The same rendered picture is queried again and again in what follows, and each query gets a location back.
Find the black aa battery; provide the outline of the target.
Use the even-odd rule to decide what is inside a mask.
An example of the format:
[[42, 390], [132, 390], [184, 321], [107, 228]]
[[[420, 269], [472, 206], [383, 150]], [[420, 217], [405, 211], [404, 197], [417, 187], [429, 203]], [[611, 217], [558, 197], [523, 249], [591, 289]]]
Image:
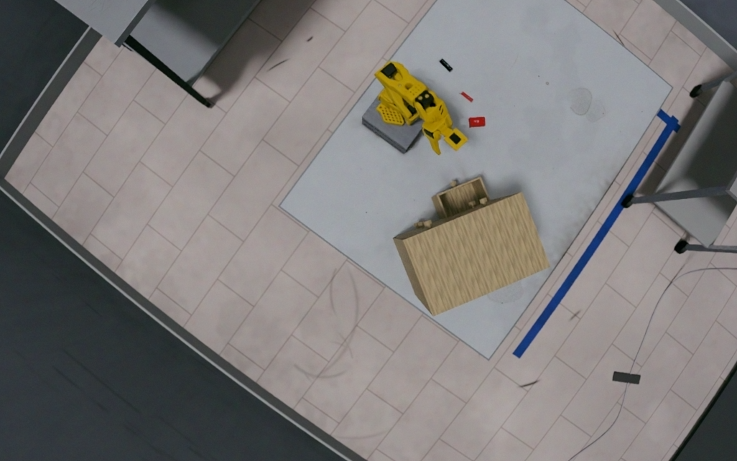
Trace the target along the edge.
[[441, 64], [442, 64], [442, 65], [443, 65], [443, 66], [444, 66], [444, 67], [445, 67], [445, 68], [446, 68], [446, 69], [447, 69], [447, 70], [449, 71], [449, 73], [450, 73], [450, 71], [452, 70], [452, 68], [451, 68], [451, 67], [449, 66], [449, 64], [447, 64], [447, 63], [446, 63], [446, 61], [444, 61], [444, 60], [443, 60], [442, 58], [441, 58], [441, 59], [439, 59], [439, 62], [440, 62], [440, 63], [441, 63]]

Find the wooden chest of drawers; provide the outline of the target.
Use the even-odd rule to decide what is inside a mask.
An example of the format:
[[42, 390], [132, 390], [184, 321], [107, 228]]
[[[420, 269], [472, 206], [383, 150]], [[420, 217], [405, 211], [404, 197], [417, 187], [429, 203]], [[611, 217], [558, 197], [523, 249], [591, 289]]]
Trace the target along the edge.
[[432, 316], [550, 267], [522, 192], [457, 217], [393, 238], [414, 294]]

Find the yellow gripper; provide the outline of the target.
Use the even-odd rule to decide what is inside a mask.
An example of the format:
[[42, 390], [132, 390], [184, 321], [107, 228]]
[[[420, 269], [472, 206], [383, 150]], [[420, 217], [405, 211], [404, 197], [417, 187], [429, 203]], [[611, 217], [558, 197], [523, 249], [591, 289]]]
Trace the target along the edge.
[[436, 121], [432, 122], [425, 120], [422, 123], [422, 130], [425, 136], [430, 140], [432, 149], [437, 154], [441, 154], [438, 143], [438, 140], [441, 139], [441, 134], [445, 136], [444, 140], [446, 140], [446, 142], [449, 143], [449, 145], [451, 145], [451, 147], [456, 151], [468, 140], [468, 138], [456, 127], [451, 129], [452, 125], [453, 122], [449, 113], [446, 113], [444, 118], [439, 118]]

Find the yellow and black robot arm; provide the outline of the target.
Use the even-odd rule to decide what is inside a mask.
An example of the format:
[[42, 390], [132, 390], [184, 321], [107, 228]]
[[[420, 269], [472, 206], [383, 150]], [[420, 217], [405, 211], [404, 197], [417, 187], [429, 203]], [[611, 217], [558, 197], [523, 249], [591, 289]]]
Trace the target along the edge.
[[419, 117], [433, 122], [448, 113], [444, 101], [409, 74], [403, 64], [388, 61], [374, 75], [385, 88], [376, 108], [384, 123], [403, 126], [403, 116], [410, 126]]

